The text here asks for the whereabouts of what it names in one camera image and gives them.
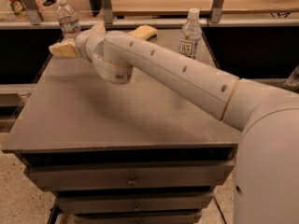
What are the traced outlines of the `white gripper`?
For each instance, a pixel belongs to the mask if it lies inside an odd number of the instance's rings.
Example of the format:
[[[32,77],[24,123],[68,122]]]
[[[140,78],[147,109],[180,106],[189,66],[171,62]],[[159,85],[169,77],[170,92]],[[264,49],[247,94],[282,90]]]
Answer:
[[[65,58],[77,58],[79,53],[82,58],[90,62],[93,51],[104,40],[105,34],[105,23],[100,21],[90,30],[81,32],[77,36],[76,42],[74,40],[64,40],[49,46],[49,50],[52,55]]]

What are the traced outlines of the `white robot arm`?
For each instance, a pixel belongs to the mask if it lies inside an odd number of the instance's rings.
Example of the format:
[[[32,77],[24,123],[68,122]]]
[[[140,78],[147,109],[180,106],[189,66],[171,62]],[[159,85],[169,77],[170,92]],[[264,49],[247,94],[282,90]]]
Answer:
[[[240,78],[150,42],[155,28],[107,31],[103,23],[49,47],[82,57],[100,77],[126,84],[139,69],[242,132],[234,224],[299,224],[299,95]]]

